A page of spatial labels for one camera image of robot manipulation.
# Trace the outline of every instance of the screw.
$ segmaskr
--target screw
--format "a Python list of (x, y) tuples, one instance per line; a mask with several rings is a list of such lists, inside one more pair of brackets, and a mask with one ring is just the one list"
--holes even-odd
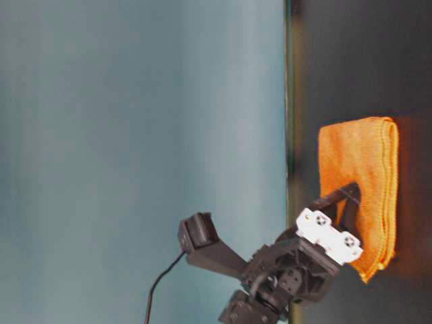
[(345, 245), (348, 248), (352, 248), (354, 246), (354, 239), (348, 236), (347, 238), (345, 238)]
[(321, 215), (319, 215), (318, 217), (317, 217), (317, 223), (318, 223), (318, 225), (325, 225), (325, 223), (326, 223), (326, 220), (325, 220), (325, 218), (324, 217), (322, 217)]

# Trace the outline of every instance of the black surface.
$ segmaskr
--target black surface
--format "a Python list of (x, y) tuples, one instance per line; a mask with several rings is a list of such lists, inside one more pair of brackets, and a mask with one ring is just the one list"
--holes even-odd
[(344, 267), (303, 323), (432, 323), (432, 2), (292, 3), (293, 210), (319, 195), (319, 128), (373, 115), (400, 130), (397, 257), (364, 285)]

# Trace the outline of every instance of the white servo bracket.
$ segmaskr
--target white servo bracket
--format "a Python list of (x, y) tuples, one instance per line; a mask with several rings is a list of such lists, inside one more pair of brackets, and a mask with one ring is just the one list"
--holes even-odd
[(312, 244), (322, 246), (325, 254), (343, 265), (360, 258), (360, 240), (349, 232), (339, 232), (331, 226), (331, 219), (320, 211), (303, 209), (297, 220), (296, 234)]

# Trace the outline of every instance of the microfiber cloth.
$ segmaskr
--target microfiber cloth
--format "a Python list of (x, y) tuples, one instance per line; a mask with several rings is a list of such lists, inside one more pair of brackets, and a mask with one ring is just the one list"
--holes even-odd
[(398, 128), (389, 117), (347, 121), (319, 132), (321, 196), (353, 181), (360, 186), (356, 224), (363, 253), (352, 266), (365, 283), (395, 254), (398, 146)]

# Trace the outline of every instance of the wall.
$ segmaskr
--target wall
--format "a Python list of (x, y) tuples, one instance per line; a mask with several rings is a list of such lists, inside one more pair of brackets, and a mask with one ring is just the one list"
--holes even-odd
[[(197, 210), (245, 258), (272, 241), (282, 15), (281, 1), (1, 2), (2, 322), (142, 322)], [(215, 323), (237, 287), (182, 261), (152, 323)]]

